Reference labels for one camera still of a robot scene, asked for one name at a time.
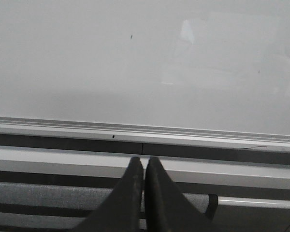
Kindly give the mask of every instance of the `white surface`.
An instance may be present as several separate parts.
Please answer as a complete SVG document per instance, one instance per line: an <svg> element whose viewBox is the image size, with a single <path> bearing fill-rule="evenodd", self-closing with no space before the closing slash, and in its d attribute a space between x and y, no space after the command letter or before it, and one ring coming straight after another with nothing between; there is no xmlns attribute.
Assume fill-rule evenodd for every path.
<svg viewBox="0 0 290 232"><path fill-rule="evenodd" d="M120 178L131 154L0 146L0 170ZM140 156L146 168L148 156ZM290 189L290 166L160 157L173 181Z"/></svg>
<svg viewBox="0 0 290 232"><path fill-rule="evenodd" d="M290 0L0 0L0 116L290 135Z"/></svg>
<svg viewBox="0 0 290 232"><path fill-rule="evenodd" d="M218 197L219 205L260 207L274 209L290 209L290 201L236 198L236 197Z"/></svg>

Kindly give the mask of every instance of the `whiteboard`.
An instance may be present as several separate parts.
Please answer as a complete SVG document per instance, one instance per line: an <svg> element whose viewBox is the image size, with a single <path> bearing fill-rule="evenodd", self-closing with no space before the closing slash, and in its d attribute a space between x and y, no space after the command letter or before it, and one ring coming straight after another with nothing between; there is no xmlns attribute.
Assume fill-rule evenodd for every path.
<svg viewBox="0 0 290 232"><path fill-rule="evenodd" d="M0 117L290 136L290 0L0 0Z"/></svg>

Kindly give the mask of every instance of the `black mark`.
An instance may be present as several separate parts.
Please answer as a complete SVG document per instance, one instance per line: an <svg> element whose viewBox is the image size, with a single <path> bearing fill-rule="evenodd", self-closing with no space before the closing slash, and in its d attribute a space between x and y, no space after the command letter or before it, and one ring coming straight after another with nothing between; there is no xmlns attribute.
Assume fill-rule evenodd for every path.
<svg viewBox="0 0 290 232"><path fill-rule="evenodd" d="M245 147L244 149L252 149L252 148L257 148L257 147L267 147L267 146L252 146L252 147Z"/></svg>

